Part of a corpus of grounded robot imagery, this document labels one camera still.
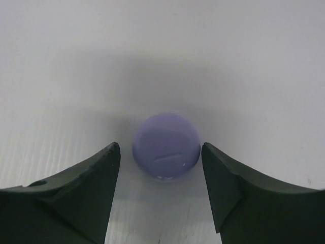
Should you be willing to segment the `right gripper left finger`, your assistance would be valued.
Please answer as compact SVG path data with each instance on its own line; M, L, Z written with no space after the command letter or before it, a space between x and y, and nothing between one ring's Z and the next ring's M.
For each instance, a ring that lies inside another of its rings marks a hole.
M104 243L119 168L113 142L50 177L1 189L1 243Z

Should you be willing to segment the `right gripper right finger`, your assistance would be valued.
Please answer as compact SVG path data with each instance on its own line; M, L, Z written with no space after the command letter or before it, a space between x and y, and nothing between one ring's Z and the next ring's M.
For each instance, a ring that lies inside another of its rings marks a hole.
M222 243L324 243L324 190L267 176L211 143L201 155Z

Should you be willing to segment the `purple earbud charging case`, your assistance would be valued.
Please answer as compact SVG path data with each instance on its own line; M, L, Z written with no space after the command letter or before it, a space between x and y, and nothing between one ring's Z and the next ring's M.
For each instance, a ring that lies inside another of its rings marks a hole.
M196 165L201 142L187 119L174 113L161 113L140 125L132 151L135 162L145 173L159 181L172 181Z

